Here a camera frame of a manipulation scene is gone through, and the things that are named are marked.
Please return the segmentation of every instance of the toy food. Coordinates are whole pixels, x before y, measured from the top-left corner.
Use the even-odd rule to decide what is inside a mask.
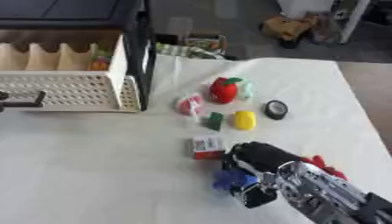
[[[230,103],[237,95],[236,82],[242,81],[239,78],[218,78],[210,87],[212,98],[219,103]]]
[[[248,110],[240,110],[235,112],[234,126],[238,130],[252,130],[256,126],[255,113]]]

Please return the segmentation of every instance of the tape roll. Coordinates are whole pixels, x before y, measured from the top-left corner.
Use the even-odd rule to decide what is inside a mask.
[[[265,105],[264,114],[274,120],[282,120],[289,112],[289,108],[282,101],[269,101]]]

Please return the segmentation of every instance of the blue object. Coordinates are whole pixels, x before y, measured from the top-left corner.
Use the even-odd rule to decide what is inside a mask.
[[[233,168],[226,171],[217,171],[214,175],[213,188],[228,191],[233,186],[246,187],[257,183],[257,177],[247,174],[241,169]]]

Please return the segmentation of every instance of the yellow toy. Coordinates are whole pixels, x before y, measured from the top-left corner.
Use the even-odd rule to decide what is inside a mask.
[[[234,126],[238,130],[252,130],[256,126],[255,113],[248,110],[240,110],[235,112]]]

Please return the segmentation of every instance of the green leaf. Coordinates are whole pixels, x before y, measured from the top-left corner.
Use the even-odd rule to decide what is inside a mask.
[[[230,79],[225,80],[223,82],[223,85],[235,84],[235,83],[240,82],[240,81],[242,81],[242,79],[240,79],[240,78],[230,78]]]

